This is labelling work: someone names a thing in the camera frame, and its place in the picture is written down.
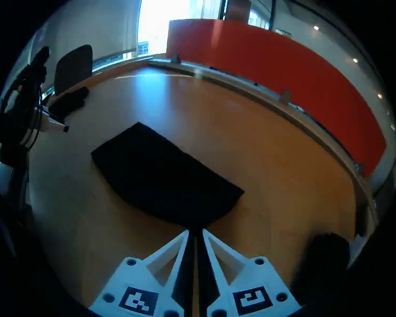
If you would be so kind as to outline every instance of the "black fabric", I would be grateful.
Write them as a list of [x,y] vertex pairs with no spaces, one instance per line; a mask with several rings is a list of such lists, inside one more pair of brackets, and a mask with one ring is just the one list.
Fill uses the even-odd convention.
[[94,150],[92,158],[126,202],[190,229],[227,214],[244,193],[141,123]]

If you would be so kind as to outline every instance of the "table surface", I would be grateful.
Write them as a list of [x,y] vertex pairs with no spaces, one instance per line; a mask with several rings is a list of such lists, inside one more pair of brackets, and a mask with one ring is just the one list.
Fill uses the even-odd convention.
[[142,68],[92,87],[66,122],[68,133],[41,133],[31,151],[30,199],[53,269],[85,306],[126,256],[145,258],[184,230],[124,202],[91,160],[136,122],[245,191],[208,230],[246,257],[267,257],[287,285],[313,234],[353,239],[345,170],[302,130],[236,92]]

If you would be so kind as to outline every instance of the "chair backrest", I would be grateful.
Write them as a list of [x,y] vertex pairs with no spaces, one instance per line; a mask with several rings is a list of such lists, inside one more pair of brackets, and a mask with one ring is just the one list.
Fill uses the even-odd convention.
[[83,45],[64,55],[54,78],[56,96],[92,75],[92,46]]

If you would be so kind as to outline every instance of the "bright window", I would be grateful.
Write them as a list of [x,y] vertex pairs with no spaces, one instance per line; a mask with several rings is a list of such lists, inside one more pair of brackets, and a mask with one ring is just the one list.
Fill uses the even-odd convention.
[[171,20],[218,18],[221,0],[142,0],[138,56],[165,53]]

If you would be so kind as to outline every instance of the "red partition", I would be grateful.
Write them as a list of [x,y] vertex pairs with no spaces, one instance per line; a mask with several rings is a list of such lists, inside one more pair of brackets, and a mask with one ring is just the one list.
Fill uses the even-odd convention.
[[380,161],[386,143],[368,104],[335,67],[298,42],[235,21],[176,20],[170,22],[167,41],[167,56],[174,53],[278,94],[289,89],[292,102],[364,164],[365,176]]

